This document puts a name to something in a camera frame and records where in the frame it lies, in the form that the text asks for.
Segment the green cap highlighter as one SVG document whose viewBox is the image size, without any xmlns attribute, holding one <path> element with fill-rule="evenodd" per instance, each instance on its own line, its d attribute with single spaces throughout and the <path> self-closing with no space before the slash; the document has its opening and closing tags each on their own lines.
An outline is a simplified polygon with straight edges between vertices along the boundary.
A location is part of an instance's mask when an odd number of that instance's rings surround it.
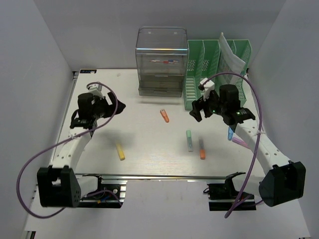
<svg viewBox="0 0 319 239">
<path fill-rule="evenodd" d="M 186 140 L 187 140 L 187 148 L 189 152 L 193 152 L 193 143 L 192 143 L 192 136 L 191 130 L 186 131 Z"/>
</svg>

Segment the orange translucent highlighter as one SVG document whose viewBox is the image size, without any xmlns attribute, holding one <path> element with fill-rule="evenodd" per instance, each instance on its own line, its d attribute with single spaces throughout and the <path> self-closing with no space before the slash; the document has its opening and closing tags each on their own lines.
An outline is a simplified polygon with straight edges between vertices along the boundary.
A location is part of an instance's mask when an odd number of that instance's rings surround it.
<svg viewBox="0 0 319 239">
<path fill-rule="evenodd" d="M 166 123 L 169 123 L 169 117 L 168 117 L 168 115 L 167 115 L 165 109 L 161 109 L 161 110 L 160 110 L 160 114 L 161 114 L 161 116 L 163 117 L 164 121 L 165 121 Z"/>
</svg>

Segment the blue highlighter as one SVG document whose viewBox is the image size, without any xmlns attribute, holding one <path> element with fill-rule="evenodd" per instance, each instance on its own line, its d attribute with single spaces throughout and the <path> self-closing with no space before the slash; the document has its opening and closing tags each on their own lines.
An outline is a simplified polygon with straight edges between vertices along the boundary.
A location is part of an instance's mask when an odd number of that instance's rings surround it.
<svg viewBox="0 0 319 239">
<path fill-rule="evenodd" d="M 229 127 L 229 128 L 228 128 L 228 135 L 227 135 L 227 139 L 228 139 L 229 141 L 232 140 L 233 134 L 234 134 L 234 132 L 233 132 L 232 128 Z"/>
</svg>

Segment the orange grey highlighter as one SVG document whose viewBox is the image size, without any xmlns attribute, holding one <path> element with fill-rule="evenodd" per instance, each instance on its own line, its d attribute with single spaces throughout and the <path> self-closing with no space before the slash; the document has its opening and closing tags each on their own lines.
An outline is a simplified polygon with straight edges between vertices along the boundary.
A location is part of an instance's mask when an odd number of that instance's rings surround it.
<svg viewBox="0 0 319 239">
<path fill-rule="evenodd" d="M 199 155 L 200 159 L 204 160 L 206 158 L 206 153 L 205 153 L 205 147 L 204 147 L 204 141 L 202 138 L 198 140 L 199 142 Z"/>
</svg>

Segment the yellow highlighter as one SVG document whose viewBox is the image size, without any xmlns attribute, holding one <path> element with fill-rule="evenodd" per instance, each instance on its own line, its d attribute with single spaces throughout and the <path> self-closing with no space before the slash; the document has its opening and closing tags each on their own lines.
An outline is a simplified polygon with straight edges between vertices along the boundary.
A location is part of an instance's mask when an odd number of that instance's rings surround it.
<svg viewBox="0 0 319 239">
<path fill-rule="evenodd" d="M 119 159 L 120 160 L 125 160 L 125 154 L 124 154 L 124 150 L 123 150 L 121 144 L 116 143 L 116 150 L 117 150 Z"/>
</svg>

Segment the red pen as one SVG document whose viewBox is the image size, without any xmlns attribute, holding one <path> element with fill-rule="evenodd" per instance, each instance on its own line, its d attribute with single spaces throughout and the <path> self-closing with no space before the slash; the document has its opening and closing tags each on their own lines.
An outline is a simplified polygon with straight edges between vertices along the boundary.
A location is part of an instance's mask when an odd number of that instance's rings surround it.
<svg viewBox="0 0 319 239">
<path fill-rule="evenodd" d="M 161 63 L 161 64 L 166 64 L 164 61 L 165 61 L 165 60 L 159 60 L 159 59 L 150 60 L 150 62 L 152 62 L 152 63 Z"/>
</svg>

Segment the mesh document pouch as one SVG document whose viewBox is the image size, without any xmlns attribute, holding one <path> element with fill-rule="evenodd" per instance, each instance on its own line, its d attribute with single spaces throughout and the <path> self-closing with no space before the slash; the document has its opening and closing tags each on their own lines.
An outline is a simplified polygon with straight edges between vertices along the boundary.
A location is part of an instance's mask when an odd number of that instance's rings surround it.
<svg viewBox="0 0 319 239">
<path fill-rule="evenodd" d="M 237 48 L 233 40 L 227 40 L 223 34 L 220 34 L 218 40 L 220 46 L 220 58 L 217 67 L 218 73 L 232 72 L 241 74 L 245 62 L 236 55 Z M 236 85 L 242 83 L 242 78 L 235 75 L 220 75 L 217 77 L 220 85 Z"/>
</svg>

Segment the clear drawer storage box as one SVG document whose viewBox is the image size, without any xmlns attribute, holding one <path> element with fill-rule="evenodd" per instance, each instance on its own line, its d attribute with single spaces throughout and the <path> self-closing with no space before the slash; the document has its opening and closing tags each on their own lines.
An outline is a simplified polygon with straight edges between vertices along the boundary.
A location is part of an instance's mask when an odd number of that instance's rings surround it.
<svg viewBox="0 0 319 239">
<path fill-rule="evenodd" d="M 135 54 L 139 95 L 182 96 L 189 54 L 186 29 L 143 26 L 138 31 Z"/>
</svg>

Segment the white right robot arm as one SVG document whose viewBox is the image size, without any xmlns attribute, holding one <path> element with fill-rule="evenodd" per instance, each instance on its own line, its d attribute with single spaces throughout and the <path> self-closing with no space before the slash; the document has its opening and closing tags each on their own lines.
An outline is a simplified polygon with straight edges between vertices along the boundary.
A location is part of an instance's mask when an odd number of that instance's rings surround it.
<svg viewBox="0 0 319 239">
<path fill-rule="evenodd" d="M 213 114 L 223 118 L 226 125 L 234 131 L 256 153 L 265 176 L 250 176 L 245 186 L 245 193 L 261 197 L 263 202 L 276 206 L 299 199 L 304 194 L 306 168 L 301 162 L 292 162 L 278 150 L 268 136 L 258 128 L 255 115 L 241 107 L 239 92 L 235 85 L 223 85 L 219 93 L 214 83 L 200 84 L 204 95 L 192 102 L 190 115 L 197 121 Z"/>
</svg>

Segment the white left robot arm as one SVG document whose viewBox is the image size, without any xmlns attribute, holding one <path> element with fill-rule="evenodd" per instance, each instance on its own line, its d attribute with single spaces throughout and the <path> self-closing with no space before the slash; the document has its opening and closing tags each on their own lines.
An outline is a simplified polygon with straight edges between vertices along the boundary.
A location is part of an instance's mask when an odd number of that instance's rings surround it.
<svg viewBox="0 0 319 239">
<path fill-rule="evenodd" d="M 110 102 L 100 93 L 82 93 L 78 96 L 78 108 L 71 116 L 68 141 L 48 167 L 37 172 L 41 206 L 76 208 L 80 200 L 90 194 L 99 199 L 105 194 L 105 186 L 98 176 L 77 178 L 75 169 L 86 145 L 98 127 L 99 119 L 111 119 L 120 114 L 125 104 L 109 92 Z"/>
</svg>

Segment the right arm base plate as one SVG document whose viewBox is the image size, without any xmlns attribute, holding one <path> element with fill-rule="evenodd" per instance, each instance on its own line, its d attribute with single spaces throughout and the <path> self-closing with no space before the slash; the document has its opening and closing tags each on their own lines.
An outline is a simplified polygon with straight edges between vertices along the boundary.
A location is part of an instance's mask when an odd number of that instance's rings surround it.
<svg viewBox="0 0 319 239">
<path fill-rule="evenodd" d="M 227 212 L 234 203 L 238 192 L 231 191 L 225 183 L 210 183 L 203 194 L 208 196 L 209 210 L 212 212 Z M 255 197 L 250 196 L 245 202 L 237 206 L 235 211 L 255 211 Z"/>
</svg>

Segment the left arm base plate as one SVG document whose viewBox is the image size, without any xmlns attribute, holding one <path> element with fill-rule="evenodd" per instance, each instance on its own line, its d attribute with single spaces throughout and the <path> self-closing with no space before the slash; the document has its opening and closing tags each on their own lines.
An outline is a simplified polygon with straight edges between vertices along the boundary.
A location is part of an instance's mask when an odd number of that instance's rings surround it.
<svg viewBox="0 0 319 239">
<path fill-rule="evenodd" d="M 99 188 L 93 192 L 95 195 L 82 198 L 78 208 L 120 209 L 121 205 L 116 197 L 121 204 L 124 203 L 126 185 L 127 181 L 102 180 Z"/>
</svg>

